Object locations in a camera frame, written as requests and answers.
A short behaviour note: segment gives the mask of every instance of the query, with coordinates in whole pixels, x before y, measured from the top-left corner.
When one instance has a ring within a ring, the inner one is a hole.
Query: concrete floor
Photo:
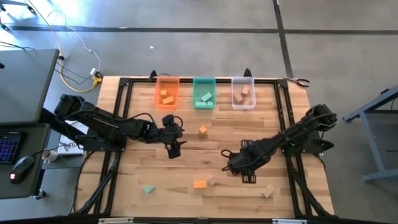
[[[395,0],[280,0],[279,4],[286,29],[398,29]],[[44,16],[53,9],[62,10],[71,26],[277,28],[272,0],[120,0],[118,4],[112,0],[48,0],[37,7]],[[44,24],[29,11],[18,7],[7,9],[9,14],[1,15],[3,22]],[[63,24],[62,16],[56,14],[51,21]],[[73,33],[57,34],[67,57],[66,66],[80,75],[89,75],[98,63],[94,56],[84,50]],[[101,57],[104,75],[148,75],[155,69],[180,76],[233,76],[250,67],[256,77],[286,76],[278,34],[82,32],[80,35]],[[286,38],[294,77],[311,81],[308,89],[311,104],[326,103],[339,118],[398,83],[398,35],[287,35]],[[37,49],[57,48],[50,32],[0,31],[0,40]],[[99,90],[81,95],[95,103]],[[45,107],[53,110],[62,93],[74,94],[55,73]],[[340,119],[325,134],[325,139],[335,143],[325,153],[335,213],[344,218],[398,223],[398,178],[368,184],[362,181],[364,174],[376,171],[376,165],[360,122],[345,124]],[[49,196],[40,201],[0,200],[0,220],[67,214],[74,187],[69,182],[74,182],[76,175],[76,169],[46,171],[42,188]],[[14,212],[15,207],[21,212]]]

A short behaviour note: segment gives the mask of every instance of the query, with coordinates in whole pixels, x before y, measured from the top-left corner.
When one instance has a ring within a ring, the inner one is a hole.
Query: wooden table
[[[113,112],[119,78],[104,78],[98,107]],[[134,84],[128,117],[148,112],[161,126],[161,119],[165,115],[178,115],[183,119],[185,129],[179,141],[188,142],[182,146],[182,155],[170,160],[163,144],[128,140],[119,166],[112,216],[294,217],[285,157],[280,151],[256,171],[256,184],[244,184],[240,175],[233,176],[230,172],[221,171],[227,162],[220,155],[222,149],[238,152],[240,140],[271,137],[280,129],[272,85],[256,85],[257,105],[250,111],[232,109],[231,84],[217,84],[214,110],[193,109],[191,83],[180,84],[175,111],[158,110],[154,106],[154,87],[155,83]],[[294,83],[289,83],[289,91],[294,117],[298,121],[309,109],[307,92]],[[122,102],[120,115],[124,108],[124,100]],[[203,125],[208,128],[208,134],[202,137],[198,132]],[[98,185],[103,157],[103,152],[96,152],[85,164],[78,186],[78,208]],[[322,163],[311,154],[303,154],[302,157],[309,189],[326,211],[333,213]],[[194,180],[208,180],[211,177],[216,179],[215,186],[193,189]],[[261,192],[269,184],[275,187],[275,191],[269,198],[264,198]],[[154,185],[156,188],[146,194],[142,189],[145,185]],[[304,212],[302,193],[297,188],[300,208]],[[101,208],[104,208],[107,194],[108,188]]]

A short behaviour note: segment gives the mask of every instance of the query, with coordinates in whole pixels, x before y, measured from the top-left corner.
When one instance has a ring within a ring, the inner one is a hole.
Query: keyboard
[[[22,132],[0,132],[0,164],[14,164],[22,145]]]

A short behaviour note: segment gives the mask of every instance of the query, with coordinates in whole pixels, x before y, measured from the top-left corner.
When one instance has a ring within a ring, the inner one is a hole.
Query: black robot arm
[[[81,96],[72,95],[62,95],[54,113],[60,121],[79,121],[98,133],[98,136],[70,136],[68,133],[68,137],[74,141],[76,139],[81,142],[101,138],[104,142],[118,145],[123,142],[125,137],[129,137],[145,143],[162,142],[166,146],[170,159],[181,155],[180,148],[185,143],[177,141],[182,137],[184,131],[182,129],[183,121],[180,117],[172,114],[162,119],[164,128],[158,128],[153,117],[148,113],[122,119],[86,102]],[[136,118],[145,114],[151,118],[151,121]],[[174,122],[174,118],[181,121],[181,126]]]
[[[268,163],[278,148],[287,144],[300,145],[312,131],[328,131],[336,125],[336,121],[336,114],[332,113],[327,105],[316,105],[307,111],[298,123],[270,139],[254,141],[242,148],[240,153],[230,156],[223,171],[230,170],[234,174],[242,174],[248,169],[256,170]]]

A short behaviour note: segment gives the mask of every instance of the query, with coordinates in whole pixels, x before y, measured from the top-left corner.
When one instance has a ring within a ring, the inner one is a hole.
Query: teal bin
[[[196,110],[214,109],[216,106],[215,78],[193,77],[192,103]]]

